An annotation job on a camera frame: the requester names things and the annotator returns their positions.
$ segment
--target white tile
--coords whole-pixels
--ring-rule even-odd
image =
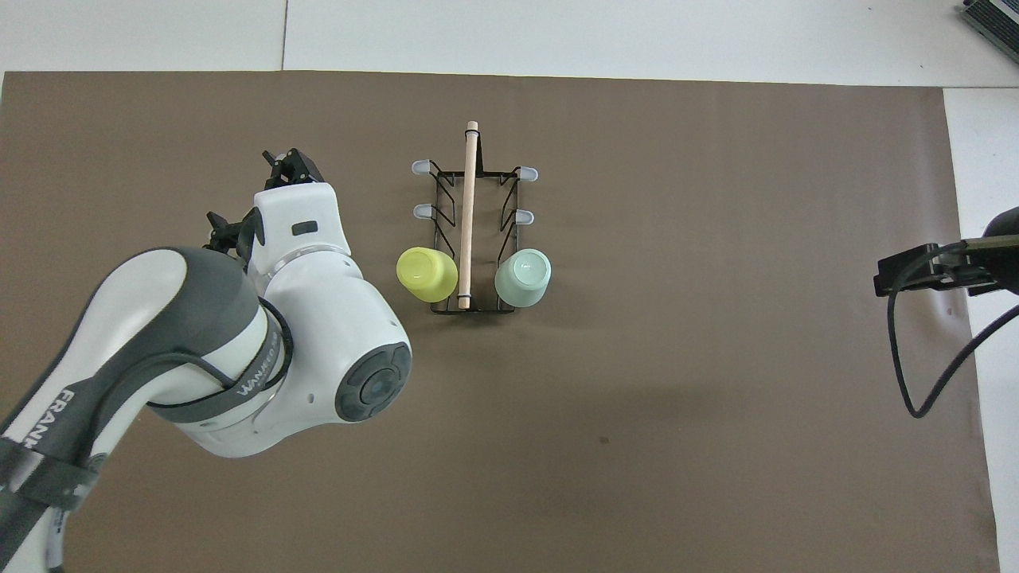
[[[0,0],[0,72],[280,69],[285,6]]]
[[[1019,86],[961,0],[290,0],[286,69]]]
[[[959,219],[964,238],[980,237],[1019,206],[1019,90],[946,90]],[[1011,293],[969,299],[973,332],[1019,304]],[[1019,321],[976,351],[983,439],[998,522],[1003,573],[1019,572]]]

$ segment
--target black wire rack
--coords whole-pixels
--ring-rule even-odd
[[[443,251],[447,253],[453,261],[459,262],[457,252],[453,250],[452,245],[449,243],[449,238],[446,237],[442,227],[443,225],[447,225],[449,228],[457,227],[458,203],[452,193],[450,193],[450,189],[457,187],[458,178],[464,178],[465,171],[447,171],[430,159],[415,161],[412,166],[412,170],[418,174],[425,174],[424,167],[427,167],[428,169],[427,174],[431,175],[431,177],[435,179],[435,201],[431,204],[424,203],[418,205],[414,208],[414,215],[420,219],[430,219],[432,221],[434,227],[434,231],[432,233],[432,248],[436,251]],[[522,179],[521,173],[525,171],[529,174],[533,173],[533,176],[527,179]],[[499,232],[502,233],[502,246],[499,248],[499,254],[495,258],[495,268],[498,270],[498,267],[502,264],[504,258],[512,256],[520,250],[520,227],[534,222],[534,214],[520,208],[520,185],[522,180],[534,180],[534,178],[537,177],[537,170],[531,167],[518,165],[509,171],[486,171],[481,152],[481,137],[479,136],[475,177],[479,179],[497,179],[500,188],[505,188],[507,185],[509,186],[506,191],[505,200],[502,201],[502,210],[499,214]],[[506,247],[511,247],[512,251],[507,253]],[[455,294],[453,294],[447,297],[445,301],[431,303],[429,305],[431,311],[435,314],[509,314],[516,310],[513,306],[506,304],[505,301],[498,296],[497,292],[495,293],[494,308],[479,308],[475,305],[474,299],[472,298],[470,308],[460,309],[457,308],[455,303],[450,303],[450,301],[455,300]]]

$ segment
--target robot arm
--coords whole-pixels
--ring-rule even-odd
[[[210,214],[208,249],[147,251],[103,280],[4,422],[0,571],[60,566],[66,513],[146,405],[240,457],[366,420],[403,388],[407,333],[351,258],[332,188],[298,150],[267,158],[244,221]]]

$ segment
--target mint cup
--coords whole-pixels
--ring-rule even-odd
[[[495,292],[511,306],[525,308],[537,304],[552,277],[548,257],[536,249],[522,249],[499,265]]]

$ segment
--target wooden stick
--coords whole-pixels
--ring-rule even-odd
[[[474,231],[474,181],[478,174],[478,122],[467,122],[467,157],[464,159],[464,208],[461,210],[460,292],[457,305],[471,308],[471,237]]]

